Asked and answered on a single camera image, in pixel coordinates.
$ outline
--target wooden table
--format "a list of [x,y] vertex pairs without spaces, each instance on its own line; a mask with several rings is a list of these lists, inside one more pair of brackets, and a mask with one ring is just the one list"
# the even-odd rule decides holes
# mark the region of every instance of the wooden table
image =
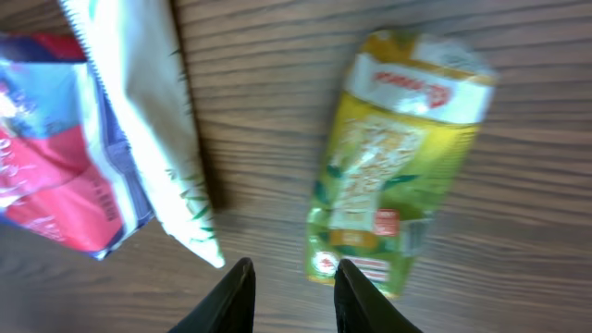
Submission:
[[[334,332],[302,274],[304,221],[342,71],[400,24],[463,38],[499,70],[485,126],[399,309],[425,332],[592,330],[592,3],[178,0],[216,227],[257,272],[257,332]],[[0,30],[68,32],[5,0]],[[0,227],[2,332],[163,332],[228,270],[151,223],[102,263]]]

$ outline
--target label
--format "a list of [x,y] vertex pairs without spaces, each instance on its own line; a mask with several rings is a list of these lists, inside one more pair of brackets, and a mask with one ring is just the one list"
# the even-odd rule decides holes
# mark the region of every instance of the label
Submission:
[[393,209],[378,209],[374,222],[377,236],[395,237],[399,234],[399,213]]
[[332,229],[329,231],[329,243],[374,249],[378,245],[378,238],[372,232],[363,230]]
[[369,280],[378,282],[387,282],[389,280],[389,274],[385,272],[378,272],[370,269],[360,269]]
[[359,54],[345,89],[391,112],[454,124],[481,122],[493,88]]
[[370,268],[376,270],[390,270],[390,264],[384,260],[377,260],[371,258],[361,258],[361,257],[354,257],[346,255],[343,257],[344,259],[349,259],[354,265],[358,268]]

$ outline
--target snack bag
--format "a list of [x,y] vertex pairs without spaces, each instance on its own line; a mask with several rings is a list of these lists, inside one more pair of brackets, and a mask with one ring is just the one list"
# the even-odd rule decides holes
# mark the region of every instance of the snack bag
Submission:
[[483,121],[495,73],[469,47],[381,30],[349,70],[307,220],[305,270],[347,258],[401,294],[426,229]]
[[59,4],[126,133],[156,218],[167,234],[222,267],[170,1]]

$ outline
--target barcode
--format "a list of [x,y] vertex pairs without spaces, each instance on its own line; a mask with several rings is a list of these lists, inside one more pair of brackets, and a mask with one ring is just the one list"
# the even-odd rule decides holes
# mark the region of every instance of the barcode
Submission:
[[422,250],[430,219],[417,219],[401,223],[401,253],[416,256]]

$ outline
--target sealed bag end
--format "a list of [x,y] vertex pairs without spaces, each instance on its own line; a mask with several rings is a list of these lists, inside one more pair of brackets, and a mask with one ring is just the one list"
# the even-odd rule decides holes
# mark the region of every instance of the sealed bag end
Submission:
[[222,268],[226,264],[213,228],[198,228],[192,222],[175,224],[161,223],[161,225],[166,234],[173,237],[213,267]]

